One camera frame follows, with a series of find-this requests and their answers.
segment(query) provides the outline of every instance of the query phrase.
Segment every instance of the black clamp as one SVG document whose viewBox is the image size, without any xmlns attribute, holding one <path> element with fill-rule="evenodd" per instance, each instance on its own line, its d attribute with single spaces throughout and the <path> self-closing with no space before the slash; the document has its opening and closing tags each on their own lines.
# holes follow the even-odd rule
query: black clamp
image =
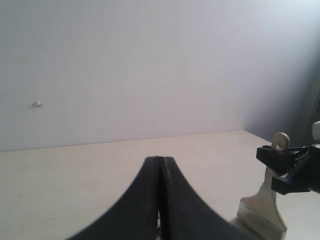
<svg viewBox="0 0 320 240">
<path fill-rule="evenodd" d="M 277 193 L 320 193 L 320 148 L 316 145 L 281 151 L 265 145 L 257 149 L 256 158 L 277 174 L 271 186 Z"/>
</svg>

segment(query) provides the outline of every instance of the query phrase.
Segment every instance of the white wall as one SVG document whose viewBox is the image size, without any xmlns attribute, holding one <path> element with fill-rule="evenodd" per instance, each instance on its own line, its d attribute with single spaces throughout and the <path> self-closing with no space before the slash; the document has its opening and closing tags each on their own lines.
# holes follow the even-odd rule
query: white wall
<svg viewBox="0 0 320 240">
<path fill-rule="evenodd" d="M 268 139 L 292 130 L 319 51 L 319 0 L 3 0 L 0 151 Z"/>
</svg>

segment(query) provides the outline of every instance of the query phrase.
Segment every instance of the beige tabletop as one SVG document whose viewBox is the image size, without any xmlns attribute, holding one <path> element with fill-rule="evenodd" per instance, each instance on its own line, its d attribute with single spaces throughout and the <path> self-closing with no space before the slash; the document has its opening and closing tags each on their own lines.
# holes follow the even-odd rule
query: beige tabletop
<svg viewBox="0 0 320 240">
<path fill-rule="evenodd" d="M 63 240 L 121 196 L 144 158 L 172 156 L 202 199 L 228 221 L 255 194 L 265 166 L 246 131 L 0 153 L 0 240 Z M 320 195 L 278 197 L 288 240 L 320 239 Z"/>
</svg>

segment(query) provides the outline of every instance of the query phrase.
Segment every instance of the table surface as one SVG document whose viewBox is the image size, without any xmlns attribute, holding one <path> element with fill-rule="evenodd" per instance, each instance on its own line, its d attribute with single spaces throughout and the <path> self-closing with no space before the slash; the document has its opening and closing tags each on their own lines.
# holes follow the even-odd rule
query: table surface
<svg viewBox="0 0 320 240">
<path fill-rule="evenodd" d="M 265 166 L 246 131 L 0 153 L 0 239 L 63 240 L 122 195 L 147 156 L 172 156 L 200 197 L 226 220 L 254 195 Z M 278 195 L 286 240 L 320 236 L 320 195 Z"/>
</svg>

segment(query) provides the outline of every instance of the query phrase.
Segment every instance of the black mechanical part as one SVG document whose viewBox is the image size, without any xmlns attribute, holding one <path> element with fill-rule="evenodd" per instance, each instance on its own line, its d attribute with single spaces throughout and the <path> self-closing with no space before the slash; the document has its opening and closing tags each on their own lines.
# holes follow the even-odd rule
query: black mechanical part
<svg viewBox="0 0 320 240">
<path fill-rule="evenodd" d="M 192 189 L 176 161 L 161 161 L 160 220 L 163 240 L 248 240 L 215 213 Z"/>
<path fill-rule="evenodd" d="M 69 240 L 249 240 L 192 189 L 172 157 L 148 157 L 123 196 Z"/>
<path fill-rule="evenodd" d="M 69 240 L 155 240 L 160 159 L 146 158 L 122 197 L 98 220 Z"/>
<path fill-rule="evenodd" d="M 320 149 L 315 145 L 272 150 L 259 147 L 256 158 L 278 176 L 272 179 L 272 190 L 289 193 L 316 192 L 320 194 Z"/>
</svg>

